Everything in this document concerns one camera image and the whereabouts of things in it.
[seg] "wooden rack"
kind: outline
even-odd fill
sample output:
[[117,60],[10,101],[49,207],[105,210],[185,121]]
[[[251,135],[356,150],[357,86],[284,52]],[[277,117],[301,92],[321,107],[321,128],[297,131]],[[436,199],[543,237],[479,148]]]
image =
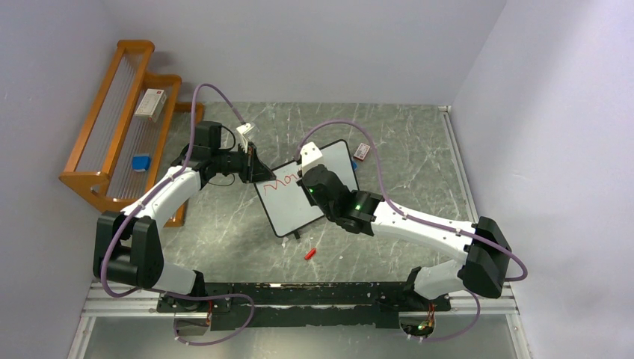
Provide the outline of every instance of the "wooden rack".
[[[190,112],[191,102],[177,102],[181,78],[148,71],[154,44],[121,40],[92,107],[68,158],[61,182],[100,212],[118,212],[156,184],[163,148],[174,112]],[[148,88],[164,89],[167,102],[156,122],[133,116]],[[196,104],[196,120],[204,107]],[[132,170],[132,157],[147,153],[152,161],[145,172]],[[166,223],[184,223],[185,204]]]

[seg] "small box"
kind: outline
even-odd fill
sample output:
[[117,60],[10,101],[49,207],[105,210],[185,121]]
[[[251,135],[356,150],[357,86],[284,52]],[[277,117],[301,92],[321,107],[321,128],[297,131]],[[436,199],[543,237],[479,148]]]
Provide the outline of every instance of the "small box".
[[165,90],[148,88],[135,111],[135,116],[145,117],[152,122],[158,120],[167,96]]
[[136,172],[145,172],[150,169],[150,162],[152,159],[150,155],[146,153],[134,155],[132,157],[132,170]]
[[364,159],[366,159],[368,152],[370,152],[370,146],[362,143],[362,144],[359,144],[359,147],[354,152],[354,155],[352,157],[360,161],[363,161]]

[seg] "whiteboard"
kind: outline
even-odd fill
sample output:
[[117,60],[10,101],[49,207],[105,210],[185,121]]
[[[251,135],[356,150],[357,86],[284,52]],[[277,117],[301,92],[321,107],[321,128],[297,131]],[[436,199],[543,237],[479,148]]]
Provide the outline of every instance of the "whiteboard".
[[[359,189],[345,140],[338,140],[320,150],[326,168],[337,174],[350,191]],[[275,236],[284,237],[324,216],[319,207],[308,203],[304,190],[297,184],[300,169],[301,165],[291,161],[273,170],[275,181],[255,184]]]

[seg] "marble floor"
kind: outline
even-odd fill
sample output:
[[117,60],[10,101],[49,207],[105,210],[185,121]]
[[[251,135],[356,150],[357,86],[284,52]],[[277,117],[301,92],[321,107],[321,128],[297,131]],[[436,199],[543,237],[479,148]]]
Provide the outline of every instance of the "marble floor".
[[[236,103],[247,122],[255,123],[259,156],[270,168],[289,160],[297,143],[315,125],[332,118],[353,119],[377,141],[385,186],[397,203],[432,215],[467,220],[467,199],[442,117],[436,106],[339,103]],[[224,102],[209,103],[204,120],[231,129],[239,122]],[[189,116],[175,117],[161,175],[187,144]],[[323,146],[344,138],[351,150],[365,141],[346,125],[318,131],[312,140]],[[224,143],[231,145],[225,134]],[[359,163],[363,190],[379,192],[373,155]],[[231,177],[215,177],[226,184]],[[161,233],[165,259],[204,273],[206,281],[311,282],[405,280],[416,266],[433,266],[446,258],[437,252],[379,236],[351,235],[324,218],[305,227],[300,240],[283,245],[268,222],[253,185],[239,180],[228,187],[206,186],[189,200],[185,226]],[[309,260],[304,255],[316,248]]]

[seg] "red handwriting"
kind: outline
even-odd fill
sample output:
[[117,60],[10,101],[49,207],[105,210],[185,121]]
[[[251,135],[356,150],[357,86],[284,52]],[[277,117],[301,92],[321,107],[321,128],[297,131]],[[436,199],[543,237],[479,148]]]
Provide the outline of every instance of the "red handwriting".
[[281,179],[276,179],[275,183],[272,185],[264,185],[264,195],[266,196],[266,188],[271,187],[274,191],[277,191],[278,183],[282,186],[286,187],[286,185],[290,184],[292,180],[295,178],[295,181],[299,180],[295,174],[290,174],[289,176],[284,176],[284,181]]

